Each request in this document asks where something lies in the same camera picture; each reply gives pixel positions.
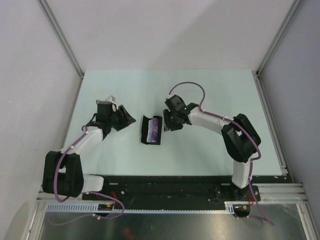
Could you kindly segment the black glasses case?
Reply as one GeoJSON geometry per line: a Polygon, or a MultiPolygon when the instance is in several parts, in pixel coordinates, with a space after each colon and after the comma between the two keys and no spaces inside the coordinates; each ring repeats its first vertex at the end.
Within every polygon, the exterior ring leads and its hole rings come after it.
{"type": "Polygon", "coordinates": [[[140,129],[140,142],[144,145],[160,146],[162,138],[163,118],[154,115],[149,118],[145,115],[142,117],[140,129]]]}

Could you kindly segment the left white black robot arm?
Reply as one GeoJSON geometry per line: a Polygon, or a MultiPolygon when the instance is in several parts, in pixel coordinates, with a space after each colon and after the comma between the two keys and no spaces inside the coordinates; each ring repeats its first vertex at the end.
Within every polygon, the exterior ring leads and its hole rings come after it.
{"type": "Polygon", "coordinates": [[[110,196],[111,188],[104,178],[84,174],[81,157],[100,144],[111,130],[117,132],[136,122],[123,105],[117,105],[113,96],[96,101],[97,110],[89,122],[81,127],[81,135],[59,151],[45,156],[42,190],[53,194],[58,202],[92,192],[100,200],[110,196]]]}

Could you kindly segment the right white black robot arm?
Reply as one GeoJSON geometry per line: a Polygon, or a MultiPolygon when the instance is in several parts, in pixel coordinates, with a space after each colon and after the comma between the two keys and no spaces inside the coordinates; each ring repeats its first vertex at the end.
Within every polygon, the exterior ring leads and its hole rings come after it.
{"type": "Polygon", "coordinates": [[[174,94],[165,100],[163,110],[164,131],[181,130],[184,125],[203,127],[222,136],[226,151],[233,159],[231,196],[242,201],[249,194],[248,185],[252,177],[253,161],[261,158],[261,138],[246,115],[240,113],[230,119],[210,113],[196,103],[185,104],[174,94]]]}

